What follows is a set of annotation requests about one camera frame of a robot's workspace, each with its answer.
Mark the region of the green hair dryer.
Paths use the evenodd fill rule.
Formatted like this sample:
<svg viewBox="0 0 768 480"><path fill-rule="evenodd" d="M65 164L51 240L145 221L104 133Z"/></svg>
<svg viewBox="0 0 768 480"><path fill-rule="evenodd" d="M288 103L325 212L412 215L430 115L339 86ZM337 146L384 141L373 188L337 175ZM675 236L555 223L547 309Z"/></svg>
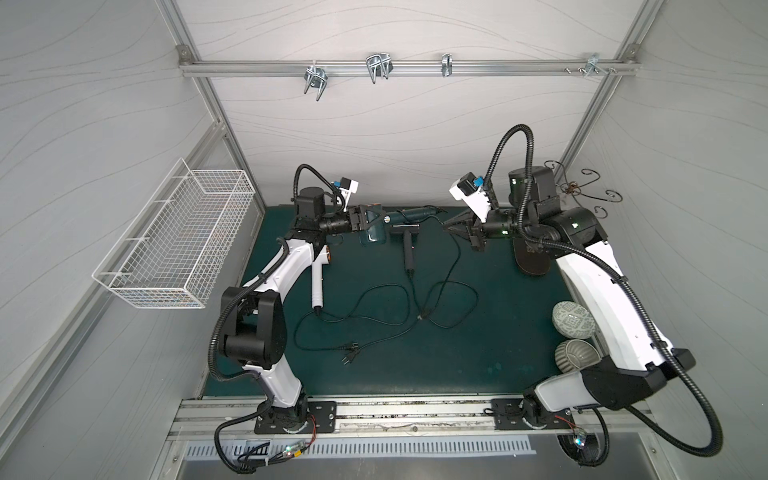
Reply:
<svg viewBox="0 0 768 480"><path fill-rule="evenodd" d="M434 205L422 207L395 209L386 211L381 216L384 220L384 229L380 232L360 231L358 234L359 242L362 246L373 246L385 244L388 238L388 232L393 225L399 224L421 224L431 216L442 213L443 209Z"/></svg>

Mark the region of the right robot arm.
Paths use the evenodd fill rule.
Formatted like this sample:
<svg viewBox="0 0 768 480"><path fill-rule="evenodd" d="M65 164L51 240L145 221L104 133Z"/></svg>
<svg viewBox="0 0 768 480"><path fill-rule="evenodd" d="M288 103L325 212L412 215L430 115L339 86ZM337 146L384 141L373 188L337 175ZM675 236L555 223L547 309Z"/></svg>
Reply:
<svg viewBox="0 0 768 480"><path fill-rule="evenodd" d="M695 357L675 347L651 319L620 271L597 216L584 207L563 209L552 169L533 160L532 129L525 124L511 127L484 175L467 173L451 185L451 196L467 208L445 229L478 252L491 239L509 239L554 260L572 298L595 320L604 353L592 365L528 388L513 415L542 430L563 410L625 410L682 452L719 454L724 446L721 422L689 375ZM704 446L674 437L635 406L673 379L682 382L703 412L710 430Z"/></svg>

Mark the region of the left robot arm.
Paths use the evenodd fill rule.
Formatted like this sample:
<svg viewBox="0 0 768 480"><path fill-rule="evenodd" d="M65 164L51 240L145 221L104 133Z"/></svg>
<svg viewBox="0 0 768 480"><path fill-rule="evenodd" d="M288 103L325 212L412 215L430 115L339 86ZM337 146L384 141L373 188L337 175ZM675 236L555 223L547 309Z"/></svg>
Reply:
<svg viewBox="0 0 768 480"><path fill-rule="evenodd" d="M234 456L224 450L222 432L251 420L271 420L278 428L317 431L309 397L293 373L285 351L287 325L283 300L305 270L313 274L313 290L322 291L322 268L329 261L327 239L331 235L363 232L373 226L364 206L352 207L350 197L357 181L343 177L331 182L317 169L301 164L293 178L295 216L288 233L277 242L279 250L264 269L243 286L229 287L221 299L207 351L210 378L232 382L253 378L266 399L249 415L226 420L213 434L222 463L238 475L251 475L261 467L280 464L305 452L303 441L264 460L255 448Z"/></svg>

